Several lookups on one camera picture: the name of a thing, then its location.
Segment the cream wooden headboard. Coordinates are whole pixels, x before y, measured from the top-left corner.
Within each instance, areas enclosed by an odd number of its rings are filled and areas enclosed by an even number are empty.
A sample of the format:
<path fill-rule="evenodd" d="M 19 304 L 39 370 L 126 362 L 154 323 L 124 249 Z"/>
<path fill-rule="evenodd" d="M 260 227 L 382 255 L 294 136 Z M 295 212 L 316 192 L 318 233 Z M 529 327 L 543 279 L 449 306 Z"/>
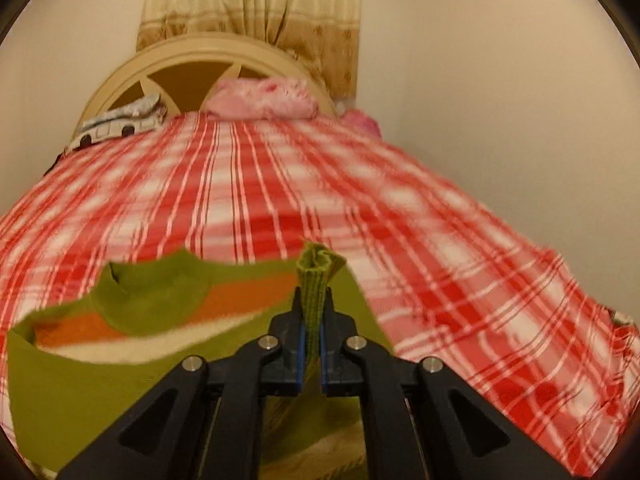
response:
<path fill-rule="evenodd" d="M 268 77 L 305 81 L 319 102 L 318 115 L 338 115 L 326 89 L 292 54 L 230 32 L 200 32 L 160 41 L 122 64 L 94 92 L 76 131 L 88 119 L 155 93 L 169 117 L 196 110 L 206 113 L 204 104 L 219 81 Z"/>

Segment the pink floral pillow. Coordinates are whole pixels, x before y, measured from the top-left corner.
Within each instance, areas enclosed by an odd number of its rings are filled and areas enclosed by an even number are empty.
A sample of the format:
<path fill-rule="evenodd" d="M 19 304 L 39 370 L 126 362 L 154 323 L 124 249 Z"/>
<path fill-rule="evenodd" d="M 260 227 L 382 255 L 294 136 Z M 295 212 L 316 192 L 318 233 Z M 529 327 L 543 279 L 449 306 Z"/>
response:
<path fill-rule="evenodd" d="M 225 79 L 216 84 L 204 110 L 225 122 L 232 120 L 312 119 L 319 102 L 301 79 Z"/>

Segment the pink cloth beside bed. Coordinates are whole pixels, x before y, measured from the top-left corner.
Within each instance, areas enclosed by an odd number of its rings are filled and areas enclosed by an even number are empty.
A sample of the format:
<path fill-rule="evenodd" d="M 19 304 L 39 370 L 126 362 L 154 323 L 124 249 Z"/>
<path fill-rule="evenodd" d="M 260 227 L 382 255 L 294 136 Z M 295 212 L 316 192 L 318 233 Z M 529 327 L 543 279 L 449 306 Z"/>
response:
<path fill-rule="evenodd" d="M 341 114 L 341 120 L 351 127 L 358 128 L 370 134 L 370 136 L 375 136 L 379 139 L 382 138 L 382 132 L 378 122 L 363 110 L 349 108 Z"/>

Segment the red white plaid bedsheet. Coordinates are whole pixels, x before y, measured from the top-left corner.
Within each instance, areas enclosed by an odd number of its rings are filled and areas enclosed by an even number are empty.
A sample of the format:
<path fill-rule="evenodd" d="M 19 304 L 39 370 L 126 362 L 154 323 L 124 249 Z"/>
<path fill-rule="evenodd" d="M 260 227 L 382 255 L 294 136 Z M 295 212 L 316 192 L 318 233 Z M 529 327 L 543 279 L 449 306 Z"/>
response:
<path fill-rule="evenodd" d="M 84 296 L 111 262 L 254 264 L 309 245 L 345 260 L 387 347 L 442 358 L 572 474 L 593 476 L 630 426 L 638 328 L 559 254 L 340 120 L 190 113 L 66 156 L 2 218 L 1 427 L 17 455 L 7 340 L 26 315 Z"/>

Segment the beige patterned curtain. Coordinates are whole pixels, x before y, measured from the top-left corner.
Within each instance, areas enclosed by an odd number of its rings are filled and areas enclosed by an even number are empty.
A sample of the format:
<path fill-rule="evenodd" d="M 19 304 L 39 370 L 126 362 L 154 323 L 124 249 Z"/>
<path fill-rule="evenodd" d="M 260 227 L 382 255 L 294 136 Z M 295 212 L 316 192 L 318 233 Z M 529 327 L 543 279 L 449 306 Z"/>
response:
<path fill-rule="evenodd" d="M 144 0 L 137 48 L 228 32 L 303 63 L 334 100 L 357 93 L 361 0 Z"/>

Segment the green striped knit sweater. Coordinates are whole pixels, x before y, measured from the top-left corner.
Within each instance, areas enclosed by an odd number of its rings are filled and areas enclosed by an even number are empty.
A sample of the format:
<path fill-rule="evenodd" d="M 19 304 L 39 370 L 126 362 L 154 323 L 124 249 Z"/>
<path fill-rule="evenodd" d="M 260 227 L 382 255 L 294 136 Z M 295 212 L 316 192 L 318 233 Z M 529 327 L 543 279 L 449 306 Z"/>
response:
<path fill-rule="evenodd" d="M 296 259 L 205 261 L 185 250 L 107 263 L 84 296 L 32 312 L 8 333 L 9 406 L 17 447 L 56 474 L 183 358 L 231 356 L 287 311 L 296 289 L 332 290 L 363 336 L 386 336 L 345 260 L 309 245 Z"/>

